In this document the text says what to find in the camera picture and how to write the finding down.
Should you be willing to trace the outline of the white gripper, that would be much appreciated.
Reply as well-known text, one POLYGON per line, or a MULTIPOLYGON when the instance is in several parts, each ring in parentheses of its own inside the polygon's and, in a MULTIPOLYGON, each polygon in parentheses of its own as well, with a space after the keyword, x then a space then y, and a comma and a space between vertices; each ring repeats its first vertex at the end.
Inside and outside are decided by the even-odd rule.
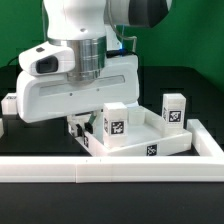
POLYGON ((84 128, 93 134, 105 103, 131 104, 139 97, 135 55, 107 59, 100 76, 88 81, 69 79, 69 71, 75 67, 69 47, 41 44, 21 53, 19 64, 22 72, 17 78, 16 94, 21 119, 32 123, 69 115, 68 131, 74 138, 83 135, 83 119, 72 114, 92 111, 84 128))

